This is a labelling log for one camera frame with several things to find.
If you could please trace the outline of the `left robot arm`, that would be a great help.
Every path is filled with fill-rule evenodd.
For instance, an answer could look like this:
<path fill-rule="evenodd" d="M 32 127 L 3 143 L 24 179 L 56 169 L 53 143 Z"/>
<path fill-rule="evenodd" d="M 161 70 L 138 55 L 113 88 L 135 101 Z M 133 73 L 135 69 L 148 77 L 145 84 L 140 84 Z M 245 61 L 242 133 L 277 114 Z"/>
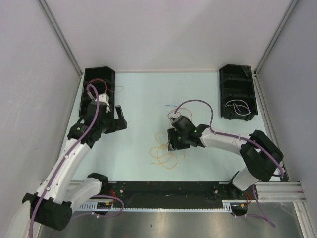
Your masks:
<path fill-rule="evenodd" d="M 30 202 L 31 225 L 37 222 L 61 231 L 70 222 L 75 209 L 86 200 L 109 194 L 108 177 L 98 173 L 89 174 L 71 191 L 67 188 L 82 160 L 101 136 L 127 128 L 121 106 L 115 106 L 115 110 L 117 119 L 106 102 L 92 101 L 86 114 L 70 128 L 65 148 L 50 174 L 34 194 L 26 193 L 22 200 Z"/>

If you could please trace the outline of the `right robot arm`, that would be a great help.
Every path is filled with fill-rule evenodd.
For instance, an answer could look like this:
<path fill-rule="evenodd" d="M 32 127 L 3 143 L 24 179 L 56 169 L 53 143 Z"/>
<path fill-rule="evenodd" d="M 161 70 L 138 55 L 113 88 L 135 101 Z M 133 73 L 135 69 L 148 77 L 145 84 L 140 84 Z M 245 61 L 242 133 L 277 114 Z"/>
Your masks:
<path fill-rule="evenodd" d="M 245 168 L 237 172 L 229 182 L 229 195 L 240 199 L 253 184 L 268 182 L 280 171 L 284 155 L 280 149 L 260 130 L 238 135 L 214 130 L 210 126 L 194 124 L 186 116 L 172 117 L 172 128 L 168 130 L 169 151 L 190 147 L 217 148 L 240 155 Z"/>

